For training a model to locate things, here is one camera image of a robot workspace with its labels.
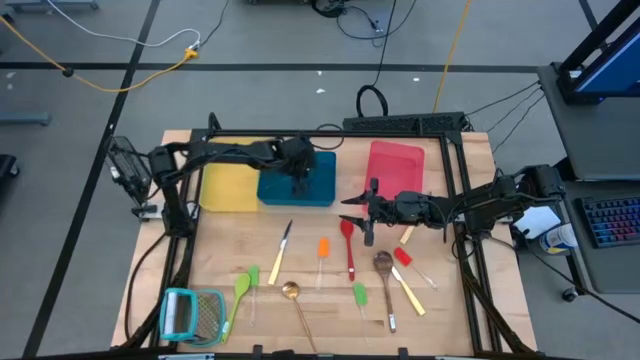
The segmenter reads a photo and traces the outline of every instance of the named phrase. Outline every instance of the wooden tabletop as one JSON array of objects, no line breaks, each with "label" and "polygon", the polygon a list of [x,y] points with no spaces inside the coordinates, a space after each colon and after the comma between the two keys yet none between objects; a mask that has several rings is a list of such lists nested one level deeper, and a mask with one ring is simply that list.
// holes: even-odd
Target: wooden tabletop
[{"label": "wooden tabletop", "polygon": [[[163,142],[188,141],[190,131],[167,131]],[[304,328],[294,304],[281,294],[286,281],[301,286],[299,303],[309,323],[320,352],[336,354],[397,354],[406,347],[412,355],[471,355],[467,311],[464,305],[462,281],[457,261],[451,255],[452,231],[447,244],[442,242],[441,230],[417,228],[404,246],[414,263],[439,285],[431,289],[411,267],[396,267],[409,284],[422,306],[424,316],[417,316],[400,284],[390,280],[391,299],[397,321],[397,332],[391,334],[385,308],[382,281],[374,271],[373,255],[386,250],[393,252],[405,230],[403,226],[389,228],[376,225],[373,247],[365,247],[363,235],[356,229],[353,237],[353,256],[356,281],[367,288],[369,304],[366,321],[361,321],[355,304],[352,283],[348,279],[345,240],[340,233],[337,214],[361,215],[359,206],[340,204],[340,200],[359,195],[364,186],[369,147],[373,140],[347,138],[337,154],[336,201],[328,208],[260,206],[256,213],[209,213],[203,211],[198,225],[195,252],[189,286],[193,289],[213,288],[225,295],[227,306],[233,304],[233,284],[238,274],[251,265],[260,266],[260,288],[257,296],[256,325],[249,326],[251,299],[246,296],[239,307],[235,325],[224,345],[210,349],[194,349],[181,345],[181,351],[251,352],[254,344],[264,346],[265,352],[293,349],[297,353],[311,353]],[[425,150],[423,192],[447,196],[442,155],[435,139],[386,139],[394,143],[419,146]],[[314,143],[331,145],[336,139],[318,138]],[[486,134],[463,134],[465,157],[472,187],[492,180],[495,172]],[[450,147],[456,189],[461,191],[455,149]],[[276,286],[268,286],[267,278],[284,229],[293,219],[289,243]],[[141,225],[132,259],[132,268],[144,251],[163,232],[160,221]],[[509,240],[508,228],[497,225],[494,237]],[[316,290],[318,269],[317,245],[321,237],[328,237],[331,254],[324,261],[322,288]],[[131,304],[131,329],[137,327],[157,301],[158,289],[168,241],[159,246],[143,263],[134,286]],[[535,338],[520,272],[513,251],[493,242],[484,242],[485,259],[494,304],[523,342],[535,348]],[[124,296],[114,331],[112,344],[124,341]],[[478,311],[485,349],[489,349],[486,319]],[[369,338],[369,345],[363,337]]]}]

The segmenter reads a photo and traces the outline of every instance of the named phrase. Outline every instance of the yellow cutting board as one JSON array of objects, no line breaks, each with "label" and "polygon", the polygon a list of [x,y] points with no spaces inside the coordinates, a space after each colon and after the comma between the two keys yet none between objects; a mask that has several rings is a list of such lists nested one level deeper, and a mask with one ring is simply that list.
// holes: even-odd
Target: yellow cutting board
[{"label": "yellow cutting board", "polygon": [[[251,144],[263,140],[255,137],[219,137],[217,143]],[[209,164],[204,167],[200,206],[212,212],[258,211],[260,172],[247,165]]]}]

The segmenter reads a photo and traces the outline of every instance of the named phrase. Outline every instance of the red plastic tray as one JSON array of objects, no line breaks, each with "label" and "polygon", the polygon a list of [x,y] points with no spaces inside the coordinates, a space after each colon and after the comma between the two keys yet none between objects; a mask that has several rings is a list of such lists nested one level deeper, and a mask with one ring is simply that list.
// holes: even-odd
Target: red plastic tray
[{"label": "red plastic tray", "polygon": [[392,200],[401,191],[422,192],[424,150],[385,141],[371,143],[365,190],[378,178],[378,195]]}]

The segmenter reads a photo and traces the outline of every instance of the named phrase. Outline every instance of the floor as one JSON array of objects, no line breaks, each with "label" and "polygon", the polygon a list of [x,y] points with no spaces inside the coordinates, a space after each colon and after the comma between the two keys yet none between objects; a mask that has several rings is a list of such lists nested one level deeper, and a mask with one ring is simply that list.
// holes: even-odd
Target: floor
[{"label": "floor", "polygon": [[[205,35],[224,5],[207,0],[99,2],[99,11],[65,9],[94,31],[138,37],[148,30],[150,41],[181,26]],[[532,83],[535,66],[563,60],[589,32],[581,5],[590,5],[601,20],[615,2],[476,0],[438,110],[469,112]],[[386,24],[389,0],[352,4]],[[380,77],[378,88],[392,114],[431,112],[464,4],[418,0],[404,27],[390,37],[385,63],[407,65]],[[399,2],[394,24],[409,5]],[[105,87],[117,88],[131,75],[133,83],[143,80],[152,70],[178,61],[193,41],[192,34],[185,34],[164,47],[136,53],[133,44],[82,33],[48,8],[16,14],[15,20],[53,58],[75,63],[78,73]],[[355,12],[341,21],[349,31],[370,35]],[[111,182],[107,169],[94,164],[105,127],[113,126],[115,133],[146,150],[165,129],[205,127],[210,111],[226,128],[339,124],[356,115],[356,91],[373,80],[371,64],[381,52],[369,41],[345,37],[333,20],[294,0],[261,0],[257,6],[231,0],[222,27],[193,62],[197,66],[127,95],[100,93],[64,78],[1,26],[0,49],[0,109],[48,111],[53,117],[48,127],[0,127],[0,153],[16,155],[22,169],[0,212],[0,358],[22,355],[65,239],[75,239],[74,231],[75,252],[37,354],[109,346],[138,223],[129,215],[130,200]],[[137,64],[136,71],[130,62]],[[538,96],[491,131],[494,146]],[[516,103],[478,113],[472,118],[476,130],[489,129]],[[365,98],[363,107],[365,113],[377,114],[373,98]],[[553,164],[563,156],[545,101],[495,154],[505,172]],[[566,271],[562,258],[549,261]],[[567,284],[527,255],[521,257],[521,271],[540,349],[584,359],[640,358],[637,325],[587,297],[563,303],[559,294]],[[607,299],[640,315],[638,296]]]}]

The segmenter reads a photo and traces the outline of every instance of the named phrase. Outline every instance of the green spatula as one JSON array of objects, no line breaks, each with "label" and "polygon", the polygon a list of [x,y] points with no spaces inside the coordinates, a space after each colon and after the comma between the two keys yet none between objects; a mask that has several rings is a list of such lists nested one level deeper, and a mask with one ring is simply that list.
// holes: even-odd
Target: green spatula
[{"label": "green spatula", "polygon": [[369,338],[367,337],[367,334],[364,329],[364,324],[365,324],[365,321],[367,320],[367,316],[364,312],[364,307],[369,302],[367,299],[367,289],[365,289],[364,285],[362,285],[361,283],[354,283],[353,294],[356,296],[356,304],[360,309],[360,317],[362,318],[362,336],[364,337],[364,340],[367,342],[367,346],[370,347],[371,343],[369,343]]},{"label": "green spatula", "polygon": [[249,276],[249,274],[240,274],[240,276],[238,276],[238,278],[236,279],[236,295],[233,303],[233,309],[231,310],[231,315],[229,316],[229,319],[227,320],[227,322],[224,324],[224,327],[222,328],[223,344],[227,342],[227,338],[231,333],[231,328],[233,327],[233,320],[236,317],[236,311],[238,311],[238,304],[240,304],[240,300],[242,299],[242,296],[246,294],[247,291],[249,290],[250,285],[251,285],[251,277]]},{"label": "green spatula", "polygon": [[254,327],[256,324],[256,293],[258,285],[260,285],[260,268],[253,265],[249,268],[249,277],[251,278],[251,320],[249,325]]}]

